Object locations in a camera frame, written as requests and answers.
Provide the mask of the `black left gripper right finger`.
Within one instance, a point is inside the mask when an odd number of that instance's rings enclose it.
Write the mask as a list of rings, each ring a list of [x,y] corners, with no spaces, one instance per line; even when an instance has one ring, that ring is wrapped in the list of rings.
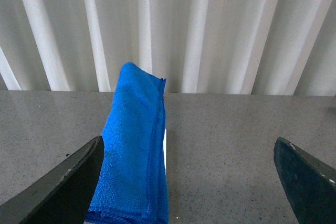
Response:
[[[279,137],[274,164],[299,223],[335,223],[335,169]]]

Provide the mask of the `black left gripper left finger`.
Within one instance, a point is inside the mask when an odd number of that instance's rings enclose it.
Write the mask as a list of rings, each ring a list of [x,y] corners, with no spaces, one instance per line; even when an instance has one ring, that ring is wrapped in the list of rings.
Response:
[[[84,223],[103,162],[101,136],[1,205],[1,223]]]

